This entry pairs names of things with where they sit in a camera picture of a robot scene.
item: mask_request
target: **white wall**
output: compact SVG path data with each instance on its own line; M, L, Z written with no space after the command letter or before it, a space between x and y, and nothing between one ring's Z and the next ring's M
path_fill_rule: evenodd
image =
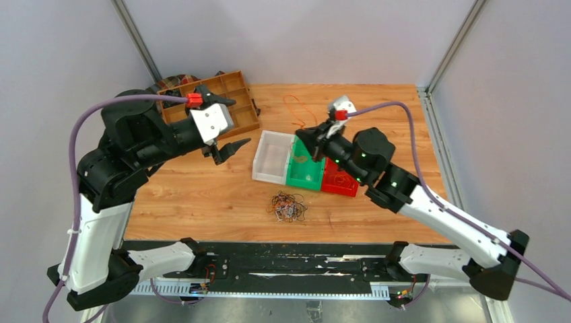
M527 256L571 292L571 3L548 2L488 1L434 99L467 210L527 232ZM571 316L527 286L509 302L518 323Z
M0 5L0 315L40 322L73 214L67 143L77 117L119 92L152 83L110 1ZM78 153L97 144L95 116ZM65 302L52 322L79 322Z
M163 77L426 85L473 0L127 0Z

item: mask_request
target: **wooden table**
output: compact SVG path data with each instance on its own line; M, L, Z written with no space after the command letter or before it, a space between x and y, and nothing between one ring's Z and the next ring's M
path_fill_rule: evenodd
M327 117L327 104L343 94L363 109L379 102L402 101L411 109L416 125L420 164L427 183L444 196L440 170L418 100L412 85L251 85L250 92L262 109L262 129L293 133L299 126L282 98L293 94L315 113L319 122ZM294 112L312 127L313 117L289 98ZM409 127L404 111L385 108L356 117L347 124L345 136L378 127L397 147L393 163L414 172ZM199 151L167 162L139 190L125 237L127 239L258 241L258 242L363 242L447 243L448 240L421 223L381 209L364 196L356 198L280 186L252 180L252 162L262 129L220 142L250 137L226 163L215 166ZM305 198L308 210L303 222L277 222L266 212L271 197L284 190Z

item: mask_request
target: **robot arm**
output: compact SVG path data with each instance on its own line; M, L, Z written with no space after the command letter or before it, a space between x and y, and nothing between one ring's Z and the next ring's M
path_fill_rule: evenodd
M119 96L133 94L144 92L131 90ZM118 301L138 282L164 273L204 267L206 253L190 238L145 251L123 250L121 243L137 189L166 161L201 149L218 165L250 141L217 148L216 138L234 128L227 105L235 103L200 85L189 96L189 117L172 124L160 118L154 101L103 108L105 132L98 147L77 167L81 225L69 274L62 276L65 258L48 269L54 284L66 280L67 300L74 310Z
M469 281L488 297L507 299L520 261L498 241L487 238L446 209L469 219L521 254L529 237L519 230L508 233L483 223L428 188L443 206L437 205L417 176L391 163L395 146L377 128L360 131L349 142L342 135L344 124L350 119L347 113L356 109L346 96L330 104L328 111L329 119L324 123L296 131L313 160L328 157L335 161L361 186L368 187L365 195L373 203L426 224L459 247L456 250L425 248L395 242L385 259L385 270L396 279L422 273Z

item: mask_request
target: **metal frame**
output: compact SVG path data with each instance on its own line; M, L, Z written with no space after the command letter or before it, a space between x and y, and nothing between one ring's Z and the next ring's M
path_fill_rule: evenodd
M233 297L233 298L276 298L276 299L345 299L362 301L388 301L389 284L370 282L371 292L363 294L324 294L324 293L249 293L232 291L209 291L208 293L191 292L192 279L154 279L157 292L162 296L178 297ZM155 295L150 281L141 281L130 295Z
M135 25L135 22L133 21L133 18L131 17L131 14L129 13L127 6L125 5L125 2L123 0L111 0L111 3L115 7L117 15L119 15L119 18L123 22L125 29L129 33L131 40L135 45L135 48L137 48L137 50L139 51L139 54L141 55L143 62L145 63L147 69L149 70L149 73L153 77L153 80L155 81L155 83L159 82L161 79L163 79L163 77L161 76L159 69L157 68L157 65L153 61L153 57L151 56L151 53L149 52L147 46L145 45L145 42L141 37L141 33L137 29L137 26Z
M92 318L93 315L95 315L97 312L99 312L101 307L102 306L96 306L94 308L88 308L88 309L82 311L80 322L85 322L85 321L89 320L90 318ZM92 321L92 323L102 323L104 316L105 316L105 313L99 315L94 321Z
M111 0L117 13L121 20L123 21L125 28L127 29L135 47L139 51L141 58L143 59L147 69L152 75L155 81L162 79L160 72L154 63L141 34L137 30L137 27L129 14L127 6L123 0ZM488 0L475 0L469 13L467 14L462 26L459 28L454 40L450 44L446 54L442 58L438 68L434 72L430 82L426 87L417 87L418 96L422 104L422 110L428 125L428 130L430 132L430 138L432 140L432 145L436 153L436 159L442 170L442 180L444 181L445 189L448 193L448 197L451 202L457 207L463 209L463 197L459 185L455 176L455 167L450 159L450 151L448 150L448 145L446 144L446 138L442 134L440 128L440 117L438 115L438 109L434 105L432 96L434 91L438 87L441 79L443 78L446 70L450 66L450 63L454 59L458 49L461 47L462 43L466 39L468 33L473 27L474 23L478 19L482 9ZM492 317L492 321L495 322L513 322L508 304L506 302L494 301L492 299L486 298L488 309Z

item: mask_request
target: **floor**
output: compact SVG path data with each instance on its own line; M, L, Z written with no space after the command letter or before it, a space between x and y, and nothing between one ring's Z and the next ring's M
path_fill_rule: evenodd
M429 132L413 85L250 85L259 108L262 129L293 133L300 126L286 108L283 96L297 96L317 117L326 119L327 104L343 94L363 109L379 102L398 100L407 104L415 120L420 164L427 183L445 196L440 170L434 157ZM289 106L305 123L314 118L292 98ZM409 128L405 113L398 107L352 119L345 136L352 139L361 129L378 127L394 143L393 163L413 170ZM421 223L381 209L364 197L360 188L356 198L280 186L252 180L252 162L261 130L251 131L220 142L250 137L226 163L215 166L211 158L196 151L167 162L139 190L126 239L264 241L264 242L340 242L448 243L449 241ZM271 197L284 190L302 194L308 210L306 221L277 222L266 212Z
M164 303L154 296L127 296L113 303L106 323L346 323L492 322L483 297L469 287L427 290L405 312L384 301L206 298L192 306Z

